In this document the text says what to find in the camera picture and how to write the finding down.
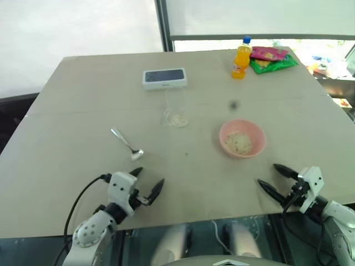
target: bowl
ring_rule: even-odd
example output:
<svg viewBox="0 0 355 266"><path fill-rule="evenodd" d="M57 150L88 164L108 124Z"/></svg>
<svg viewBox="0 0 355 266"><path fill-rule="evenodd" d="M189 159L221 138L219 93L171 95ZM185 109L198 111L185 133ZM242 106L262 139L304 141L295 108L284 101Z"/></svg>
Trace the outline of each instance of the bowl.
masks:
<svg viewBox="0 0 355 266"><path fill-rule="evenodd" d="M248 135L252 148L248 154L237 154L231 151L225 144L225 140L229 134L240 132ZM219 133L220 144L223 150L233 158L251 158L258 155L265 148L266 138L262 129L255 123L244 119L233 119L225 123Z"/></svg>

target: bottle label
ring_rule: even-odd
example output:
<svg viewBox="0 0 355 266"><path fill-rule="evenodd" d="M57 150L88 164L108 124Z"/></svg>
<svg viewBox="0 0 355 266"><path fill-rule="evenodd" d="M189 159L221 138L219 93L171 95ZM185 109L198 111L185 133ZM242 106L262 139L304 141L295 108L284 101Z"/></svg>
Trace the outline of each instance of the bottle label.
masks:
<svg viewBox="0 0 355 266"><path fill-rule="evenodd" d="M242 71L242 67L236 64L233 64L233 71L240 73Z"/></svg>

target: orange juice bottle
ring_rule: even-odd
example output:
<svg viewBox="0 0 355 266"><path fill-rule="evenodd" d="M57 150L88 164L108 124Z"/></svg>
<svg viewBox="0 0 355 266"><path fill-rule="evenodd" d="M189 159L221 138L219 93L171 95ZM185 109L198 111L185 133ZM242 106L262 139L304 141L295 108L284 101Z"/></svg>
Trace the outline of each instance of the orange juice bottle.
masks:
<svg viewBox="0 0 355 266"><path fill-rule="evenodd" d="M249 56L251 54L250 36L245 36L243 45L237 49L237 56L235 56L232 77L235 79L242 79L245 76L246 68L249 66Z"/></svg>

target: metal spoon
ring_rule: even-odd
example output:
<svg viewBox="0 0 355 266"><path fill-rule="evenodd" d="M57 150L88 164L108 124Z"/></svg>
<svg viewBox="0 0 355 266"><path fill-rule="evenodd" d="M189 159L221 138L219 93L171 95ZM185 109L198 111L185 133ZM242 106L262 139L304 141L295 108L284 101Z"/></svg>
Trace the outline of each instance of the metal spoon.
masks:
<svg viewBox="0 0 355 266"><path fill-rule="evenodd" d="M131 147L130 143L128 143L128 141L124 138L124 136L115 128L111 129L111 132L118 137L120 140L122 140L123 143L125 143L125 145L132 151L131 154L131 159L132 161L135 161L139 158L142 157L144 151L143 150L133 150L133 148Z"/></svg>

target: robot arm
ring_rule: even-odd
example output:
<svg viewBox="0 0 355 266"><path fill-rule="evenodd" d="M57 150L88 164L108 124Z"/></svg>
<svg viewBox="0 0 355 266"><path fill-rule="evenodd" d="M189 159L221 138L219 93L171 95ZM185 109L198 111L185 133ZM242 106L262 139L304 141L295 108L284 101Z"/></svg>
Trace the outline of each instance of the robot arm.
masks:
<svg viewBox="0 0 355 266"><path fill-rule="evenodd" d="M109 204L74 231L72 248L63 266L101 265L103 252L114 239L117 225L127 216L132 216L140 205L151 205L163 187L164 180L158 182L148 198L142 197L135 188L137 176L142 168L131 173L116 172L106 180L109 183Z"/></svg>
<svg viewBox="0 0 355 266"><path fill-rule="evenodd" d="M274 164L274 167L283 176L296 180L290 194L284 197L270 184L258 180L261 187L282 207L296 198L293 205L299 207L300 212L324 224L340 266L355 266L355 211L319 195L324 185L320 168L312 166L297 173L284 165Z"/></svg>

